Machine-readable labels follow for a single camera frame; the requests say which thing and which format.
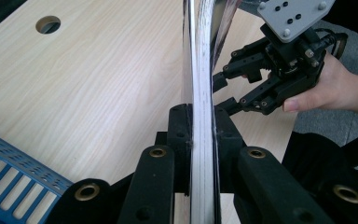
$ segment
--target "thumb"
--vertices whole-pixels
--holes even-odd
[[[318,100],[318,94],[316,94],[315,89],[310,89],[304,91],[299,95],[287,98],[283,102],[283,111],[284,112],[298,112],[311,110],[321,106],[321,102]]]

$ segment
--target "black clamp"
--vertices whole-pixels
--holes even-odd
[[[76,182],[46,223],[172,223],[174,194],[190,188],[191,107],[171,109],[168,131],[143,151],[133,174],[113,185]],[[247,146],[224,109],[214,113],[219,188],[234,194],[241,223],[358,223],[357,186],[325,182],[317,195],[308,193],[268,150]]]
[[[237,102],[233,97],[220,103],[229,115],[241,110],[268,115],[285,99],[314,87],[324,67],[326,49],[332,48],[340,58],[348,35],[330,30],[309,28],[289,43],[283,43],[264,24],[265,37],[231,53],[231,60],[223,71],[213,76],[213,92],[227,86],[226,79],[246,75],[249,83],[262,79],[261,69],[269,70],[269,78],[248,92]],[[317,32],[327,32],[322,38]]]

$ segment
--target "blue plastic grid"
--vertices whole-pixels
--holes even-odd
[[[54,202],[49,206],[47,212],[40,219],[40,223],[44,223],[48,217],[49,212],[54,204],[61,198],[63,193],[73,184],[65,177],[55,173],[41,162],[35,160],[29,155],[23,153],[11,144],[5,142],[0,138],[0,161],[5,163],[5,167],[0,171],[0,181],[10,168],[18,171],[16,176],[11,180],[7,187],[0,194],[0,223],[26,223],[30,215],[40,204],[43,198],[49,193],[56,195]],[[22,177],[28,176],[31,181],[22,190],[20,195],[16,198],[14,203],[4,210],[1,207],[1,202],[6,196],[15,188]],[[28,193],[35,185],[40,185],[43,189],[39,192],[37,197],[32,202],[31,206],[27,209],[21,218],[14,216],[14,211],[26,198]]]

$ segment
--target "black mount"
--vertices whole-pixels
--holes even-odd
[[[191,107],[170,110],[168,131],[157,134],[133,174],[112,186],[75,183],[47,223],[173,223],[174,193],[189,193]],[[358,223],[357,186],[325,183],[310,196],[269,151],[246,146],[224,109],[216,107],[215,118],[220,189],[234,194],[241,223]]]

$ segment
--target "wooden table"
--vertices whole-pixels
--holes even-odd
[[[73,182],[113,184],[132,173],[156,132],[167,130],[169,109],[187,103],[182,5],[28,0],[0,24],[0,137]],[[48,35],[35,28],[46,16],[61,21]],[[232,50],[262,37],[262,24],[238,10],[216,69]],[[235,79],[214,99],[238,99],[254,87]],[[232,118],[248,145],[282,159],[296,114]],[[186,207],[176,207],[175,222],[186,222]],[[223,195],[222,207],[224,223],[239,222],[232,195]]]

